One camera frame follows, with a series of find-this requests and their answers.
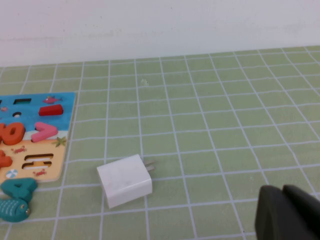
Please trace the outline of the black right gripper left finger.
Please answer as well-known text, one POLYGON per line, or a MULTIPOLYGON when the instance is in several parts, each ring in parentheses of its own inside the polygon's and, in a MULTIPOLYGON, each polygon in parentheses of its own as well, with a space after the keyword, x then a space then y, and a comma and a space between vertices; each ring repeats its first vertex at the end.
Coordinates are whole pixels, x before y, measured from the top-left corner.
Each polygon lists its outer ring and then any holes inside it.
POLYGON ((320 222, 306 222, 280 189, 264 185, 259 190, 255 215, 258 240, 318 240, 320 222))

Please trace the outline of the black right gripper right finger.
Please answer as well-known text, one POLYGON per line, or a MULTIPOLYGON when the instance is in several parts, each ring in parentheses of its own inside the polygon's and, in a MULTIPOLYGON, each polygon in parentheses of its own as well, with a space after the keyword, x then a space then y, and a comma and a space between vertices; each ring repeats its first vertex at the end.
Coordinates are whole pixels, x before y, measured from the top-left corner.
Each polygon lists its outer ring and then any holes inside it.
POLYGON ((284 185, 282 192, 306 222, 320 221, 320 201, 318 199, 295 185, 284 185))

